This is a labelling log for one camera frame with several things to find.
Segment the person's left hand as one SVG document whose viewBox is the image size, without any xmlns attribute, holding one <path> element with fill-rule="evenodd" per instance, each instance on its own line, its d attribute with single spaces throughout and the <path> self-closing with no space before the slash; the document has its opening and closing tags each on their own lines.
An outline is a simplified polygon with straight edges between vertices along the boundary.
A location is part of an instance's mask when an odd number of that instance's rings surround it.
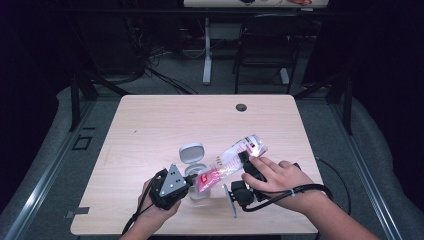
<svg viewBox="0 0 424 240">
<path fill-rule="evenodd" d="M 165 219 L 165 221 L 167 221 L 170 217 L 174 216 L 177 213 L 181 205 L 181 201 L 177 201 L 169 210 L 162 210 L 161 208 L 158 208 L 152 202 L 149 196 L 149 183 L 149 180 L 144 183 L 142 193 L 138 198 L 138 203 L 140 205 L 140 215 L 137 217 L 137 219 L 140 216 L 153 216 L 163 218 Z"/>
</svg>

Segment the clear plastic container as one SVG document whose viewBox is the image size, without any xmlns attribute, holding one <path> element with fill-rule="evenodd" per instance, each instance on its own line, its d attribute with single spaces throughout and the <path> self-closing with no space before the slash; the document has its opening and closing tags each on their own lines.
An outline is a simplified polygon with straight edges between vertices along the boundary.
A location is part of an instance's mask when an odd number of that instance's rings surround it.
<svg viewBox="0 0 424 240">
<path fill-rule="evenodd" d="M 197 175 L 206 165 L 201 163 L 205 155 L 204 147 L 201 143 L 190 143 L 179 149 L 180 160 L 187 165 L 184 170 L 186 176 Z M 205 190 L 199 192 L 196 186 L 196 180 L 192 180 L 193 185 L 189 188 L 189 197 L 193 201 L 200 201 L 210 196 L 211 191 Z"/>
</svg>

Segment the black folding chair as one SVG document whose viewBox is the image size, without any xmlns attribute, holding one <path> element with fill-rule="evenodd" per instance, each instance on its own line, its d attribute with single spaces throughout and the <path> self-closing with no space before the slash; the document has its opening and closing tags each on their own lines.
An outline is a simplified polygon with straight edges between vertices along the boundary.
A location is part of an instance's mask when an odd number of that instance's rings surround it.
<svg viewBox="0 0 424 240">
<path fill-rule="evenodd" d="M 289 69 L 286 93 L 292 86 L 299 53 L 312 29 L 312 21 L 303 15 L 258 14 L 240 27 L 238 48 L 232 73 L 238 92 L 240 68 Z"/>
</svg>

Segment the black metal stand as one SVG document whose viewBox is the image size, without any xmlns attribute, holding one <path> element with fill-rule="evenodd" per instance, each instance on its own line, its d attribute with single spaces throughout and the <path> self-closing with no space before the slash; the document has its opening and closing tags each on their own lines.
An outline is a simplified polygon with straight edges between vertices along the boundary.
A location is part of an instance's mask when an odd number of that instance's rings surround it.
<svg viewBox="0 0 424 240">
<path fill-rule="evenodd" d="M 348 73 L 337 73 L 324 81 L 312 84 L 306 90 L 295 94 L 294 98 L 296 100 L 303 99 L 327 85 L 330 86 L 330 89 L 325 97 L 328 104 L 337 104 L 341 97 L 344 97 L 342 125 L 347 133 L 352 135 L 351 117 L 353 103 L 353 80 Z"/>
<path fill-rule="evenodd" d="M 81 120 L 80 110 L 80 94 L 88 99 L 89 101 L 96 101 L 99 97 L 99 93 L 94 87 L 94 84 L 100 84 L 107 89 L 117 93 L 120 96 L 128 95 L 129 92 L 116 86 L 115 84 L 107 81 L 105 78 L 88 70 L 77 71 L 71 78 L 71 112 L 72 112 L 72 123 L 70 131 L 74 131 Z"/>
</svg>

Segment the grey metal floor rail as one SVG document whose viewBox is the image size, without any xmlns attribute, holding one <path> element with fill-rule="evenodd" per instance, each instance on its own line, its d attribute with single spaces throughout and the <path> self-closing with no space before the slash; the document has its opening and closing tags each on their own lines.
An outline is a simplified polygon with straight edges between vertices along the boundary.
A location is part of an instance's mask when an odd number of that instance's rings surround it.
<svg viewBox="0 0 424 240">
<path fill-rule="evenodd" d="M 70 131 L 62 104 L 23 182 L 0 215 L 0 240 L 79 240 L 65 213 L 79 207 L 108 120 L 97 121 L 97 102 L 82 107 Z"/>
<path fill-rule="evenodd" d="M 384 200 L 366 162 L 357 145 L 353 135 L 350 135 L 345 129 L 342 121 L 342 113 L 337 105 L 330 104 L 329 109 L 336 121 L 336 124 L 347 142 L 350 152 L 353 155 L 353 164 L 359 179 L 366 191 L 367 197 L 374 209 L 374 212 L 380 222 L 380 225 L 386 235 L 387 240 L 404 240 L 402 234 L 396 225 L 391 212 Z"/>
</svg>

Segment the grey tape strip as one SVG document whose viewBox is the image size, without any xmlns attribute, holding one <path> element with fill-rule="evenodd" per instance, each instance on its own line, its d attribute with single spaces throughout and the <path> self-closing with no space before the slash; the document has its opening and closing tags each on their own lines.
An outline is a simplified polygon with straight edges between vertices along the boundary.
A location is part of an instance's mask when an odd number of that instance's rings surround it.
<svg viewBox="0 0 424 240">
<path fill-rule="evenodd" d="M 89 213 L 90 208 L 89 207 L 77 207 L 74 210 L 69 210 L 65 213 L 66 219 L 72 219 L 76 215 L 85 215 Z"/>
</svg>

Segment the person's right hand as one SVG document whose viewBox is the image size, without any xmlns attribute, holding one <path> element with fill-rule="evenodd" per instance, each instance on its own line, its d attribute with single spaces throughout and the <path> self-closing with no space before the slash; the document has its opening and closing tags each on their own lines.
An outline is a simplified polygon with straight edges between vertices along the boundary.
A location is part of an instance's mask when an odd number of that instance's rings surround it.
<svg viewBox="0 0 424 240">
<path fill-rule="evenodd" d="M 268 192 L 271 198 L 277 197 L 277 192 L 293 189 L 313 181 L 298 167 L 289 161 L 276 163 L 267 157 L 251 158 L 250 162 L 265 177 L 261 181 L 249 173 L 243 173 L 242 179 L 251 187 L 262 192 Z M 319 191 L 306 191 L 276 202 L 276 205 L 306 215 L 321 195 Z"/>
</svg>

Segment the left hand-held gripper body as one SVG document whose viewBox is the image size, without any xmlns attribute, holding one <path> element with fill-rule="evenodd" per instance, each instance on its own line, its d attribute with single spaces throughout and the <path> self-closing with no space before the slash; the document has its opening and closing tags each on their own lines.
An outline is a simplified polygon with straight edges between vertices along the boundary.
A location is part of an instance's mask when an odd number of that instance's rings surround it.
<svg viewBox="0 0 424 240">
<path fill-rule="evenodd" d="M 186 183 L 185 177 L 175 164 L 172 164 L 169 169 L 159 171 L 153 178 L 149 192 L 152 202 L 158 208 L 169 210 L 188 194 L 191 186 Z"/>
</svg>

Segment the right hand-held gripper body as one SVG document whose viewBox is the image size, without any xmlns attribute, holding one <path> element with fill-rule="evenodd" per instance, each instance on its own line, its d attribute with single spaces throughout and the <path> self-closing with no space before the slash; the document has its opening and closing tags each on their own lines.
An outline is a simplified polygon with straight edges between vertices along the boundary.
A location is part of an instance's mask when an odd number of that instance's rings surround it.
<svg viewBox="0 0 424 240">
<path fill-rule="evenodd" d="M 266 178 L 249 161 L 243 164 L 243 169 L 255 179 L 263 182 L 266 181 Z M 235 202 L 237 202 L 243 210 L 246 210 L 247 206 L 255 201 L 261 202 L 267 199 L 267 196 L 259 190 L 247 187 L 243 180 L 232 182 L 230 187 L 223 185 L 223 188 L 234 218 L 237 217 L 236 207 L 234 205 Z"/>
</svg>

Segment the red and white sugar pouch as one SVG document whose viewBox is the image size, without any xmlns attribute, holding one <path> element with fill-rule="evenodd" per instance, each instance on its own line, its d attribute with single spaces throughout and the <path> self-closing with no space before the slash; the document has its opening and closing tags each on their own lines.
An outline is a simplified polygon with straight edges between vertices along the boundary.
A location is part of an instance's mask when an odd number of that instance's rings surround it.
<svg viewBox="0 0 424 240">
<path fill-rule="evenodd" d="M 221 180 L 242 169 L 243 164 L 238 156 L 240 152 L 247 151 L 251 158 L 260 157 L 267 150 L 268 147 L 255 134 L 239 140 L 217 156 L 212 164 L 198 173 L 196 178 L 198 191 L 209 190 Z"/>
</svg>

